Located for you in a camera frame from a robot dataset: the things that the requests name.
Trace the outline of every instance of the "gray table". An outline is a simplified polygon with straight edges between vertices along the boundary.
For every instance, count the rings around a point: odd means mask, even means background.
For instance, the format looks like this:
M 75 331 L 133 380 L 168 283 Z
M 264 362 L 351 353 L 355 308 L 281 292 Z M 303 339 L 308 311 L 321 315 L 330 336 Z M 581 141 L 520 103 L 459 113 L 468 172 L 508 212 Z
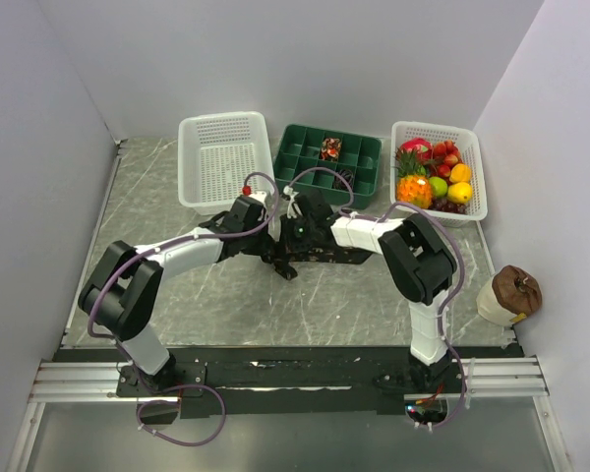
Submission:
M 388 142 L 383 147 L 383 162 L 386 156 Z M 175 140 L 131 139 L 121 145 L 118 158 L 86 275 L 113 241 L 157 242 L 206 220 L 177 200 Z M 382 214 L 388 205 L 386 177 L 367 213 Z M 273 235 L 278 226 L 275 221 Z M 512 331 L 490 324 L 476 311 L 476 296 L 490 276 L 479 228 L 469 224 L 451 232 L 463 253 L 467 279 L 451 305 L 448 335 L 458 345 L 507 345 Z M 197 268 L 160 288 L 151 323 L 161 341 L 169 345 L 410 343 L 408 305 L 383 258 L 372 257 L 363 265 L 294 266 L 299 276 L 290 282 L 249 256 Z M 85 314 L 73 310 L 64 345 L 106 343 L 89 338 L 86 324 Z
M 133 403 L 48 404 L 29 472 L 554 471 L 531 398 L 477 398 L 429 435 L 375 412 L 231 415 L 214 441 L 178 447 L 137 431 Z M 164 433 L 198 441 L 217 418 Z

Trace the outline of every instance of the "green plastic organizer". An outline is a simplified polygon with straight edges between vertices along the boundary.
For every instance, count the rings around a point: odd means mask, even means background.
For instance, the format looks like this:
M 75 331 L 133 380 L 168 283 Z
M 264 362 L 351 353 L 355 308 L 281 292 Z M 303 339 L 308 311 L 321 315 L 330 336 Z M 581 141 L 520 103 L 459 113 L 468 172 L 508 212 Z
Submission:
M 322 141 L 326 138 L 342 140 L 338 162 L 320 159 Z M 381 142 L 376 138 L 302 125 L 288 125 L 284 130 L 273 164 L 273 173 L 281 192 L 293 177 L 306 169 L 312 167 L 325 167 L 336 171 L 349 169 L 354 174 L 354 203 L 351 207 L 363 209 L 370 204 L 378 187 L 380 165 Z M 293 188 L 296 191 L 320 189 L 329 204 L 346 204 L 349 201 L 349 194 L 345 190 L 333 189 L 333 182 L 333 175 L 318 170 L 306 174 Z

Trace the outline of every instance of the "pineapple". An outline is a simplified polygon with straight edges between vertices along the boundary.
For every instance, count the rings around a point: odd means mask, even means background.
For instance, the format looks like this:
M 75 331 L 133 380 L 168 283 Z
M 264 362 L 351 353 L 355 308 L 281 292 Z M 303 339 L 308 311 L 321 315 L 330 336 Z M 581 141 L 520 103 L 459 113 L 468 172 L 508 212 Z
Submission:
M 395 159 L 398 177 L 395 197 L 399 202 L 413 204 L 419 208 L 430 207 L 433 202 L 433 189 L 426 177 L 426 169 L 417 159 L 417 152 L 398 149 Z

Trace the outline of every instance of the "white plastic basket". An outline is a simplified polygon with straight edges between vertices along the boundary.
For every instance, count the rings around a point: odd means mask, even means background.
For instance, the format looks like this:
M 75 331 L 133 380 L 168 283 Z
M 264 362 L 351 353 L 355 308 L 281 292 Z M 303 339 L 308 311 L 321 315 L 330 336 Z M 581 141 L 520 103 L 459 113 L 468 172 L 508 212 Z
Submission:
M 251 172 L 273 178 L 265 117 L 255 111 L 187 118 L 179 124 L 178 149 L 179 202 L 198 214 L 230 209 Z M 273 194 L 262 177 L 250 185 Z
M 403 143 L 414 138 L 423 138 L 433 145 L 445 140 L 452 140 L 461 151 L 463 162 L 472 169 L 472 199 L 466 206 L 466 214 L 454 214 L 444 211 L 428 210 L 441 224 L 459 227 L 468 221 L 481 221 L 488 214 L 488 200 L 485 192 L 483 165 L 481 164 L 481 150 L 479 140 L 474 133 L 463 128 L 453 126 L 432 125 L 415 121 L 398 121 L 391 128 L 391 161 L 390 161 L 390 199 L 395 202 L 395 185 L 397 183 L 395 169 L 395 152 Z M 411 212 L 410 209 L 398 208 L 400 211 Z

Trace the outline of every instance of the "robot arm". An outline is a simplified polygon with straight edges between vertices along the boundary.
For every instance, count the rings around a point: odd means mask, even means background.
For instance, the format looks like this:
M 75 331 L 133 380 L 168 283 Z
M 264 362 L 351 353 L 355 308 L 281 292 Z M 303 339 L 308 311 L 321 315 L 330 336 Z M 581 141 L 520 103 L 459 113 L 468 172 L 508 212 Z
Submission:
M 240 253 L 260 256 L 287 280 L 297 276 L 291 262 L 361 264 L 371 254 L 380 254 L 396 287 L 409 300 L 411 353 L 426 366 L 437 363 L 446 352 L 437 308 L 446 296 L 456 263 L 430 223 L 419 214 L 385 222 L 341 216 L 317 190 L 293 196 L 291 204 L 288 214 L 280 217 L 277 242 L 265 227 L 241 238 L 198 237 L 139 260 L 122 276 L 128 283 L 118 280 L 105 295 L 96 322 L 112 332 L 149 381 L 158 387 L 169 386 L 175 360 L 148 324 L 159 284 L 164 280 Z M 188 234 L 235 235 L 257 227 L 265 217 L 265 195 L 241 196 L 231 210 Z M 134 248 L 119 241 L 110 245 L 81 292 L 80 308 L 89 314 L 102 286 L 118 267 L 162 244 Z
M 176 275 L 199 266 L 216 264 L 239 253 L 269 252 L 274 245 L 266 227 L 260 232 L 233 239 L 201 238 L 201 235 L 238 234 L 257 227 L 266 217 L 266 193 L 239 197 L 232 209 L 200 224 L 184 236 L 195 241 L 156 251 L 133 264 L 104 296 L 96 323 L 105 326 L 120 347 L 156 386 L 172 382 L 175 360 L 161 345 L 148 323 L 159 285 Z M 135 255 L 165 246 L 166 241 L 132 247 L 123 241 L 112 243 L 96 265 L 79 296 L 79 307 L 90 313 L 102 287 L 112 274 Z

